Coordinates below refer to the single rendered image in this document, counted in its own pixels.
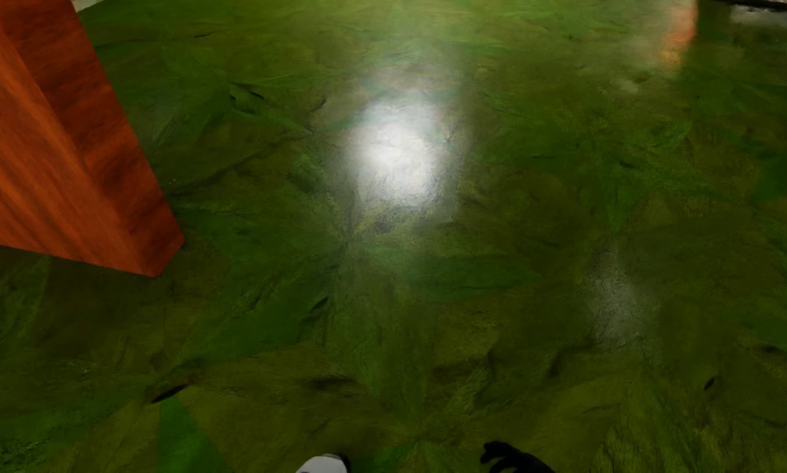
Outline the reddish brown wooden cabinet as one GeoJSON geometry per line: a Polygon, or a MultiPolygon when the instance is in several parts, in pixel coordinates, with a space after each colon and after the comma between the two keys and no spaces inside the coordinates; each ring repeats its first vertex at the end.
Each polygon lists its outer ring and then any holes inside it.
{"type": "Polygon", "coordinates": [[[0,245],[157,277],[184,241],[71,0],[0,0],[0,245]]]}

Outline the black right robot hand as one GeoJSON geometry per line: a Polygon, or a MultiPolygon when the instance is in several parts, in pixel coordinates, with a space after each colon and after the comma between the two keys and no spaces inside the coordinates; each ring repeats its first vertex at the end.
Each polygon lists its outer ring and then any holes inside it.
{"type": "Polygon", "coordinates": [[[497,440],[485,443],[480,457],[482,465],[492,461],[495,463],[491,465],[489,473],[502,473],[506,469],[512,469],[513,473],[556,473],[537,456],[497,440]]]}

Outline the white robot leg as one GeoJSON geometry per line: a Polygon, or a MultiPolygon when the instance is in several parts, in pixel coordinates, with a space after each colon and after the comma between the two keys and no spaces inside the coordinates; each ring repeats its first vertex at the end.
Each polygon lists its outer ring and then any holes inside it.
{"type": "Polygon", "coordinates": [[[351,464],[346,455],[317,455],[306,460],[296,473],[351,473],[351,464]]]}

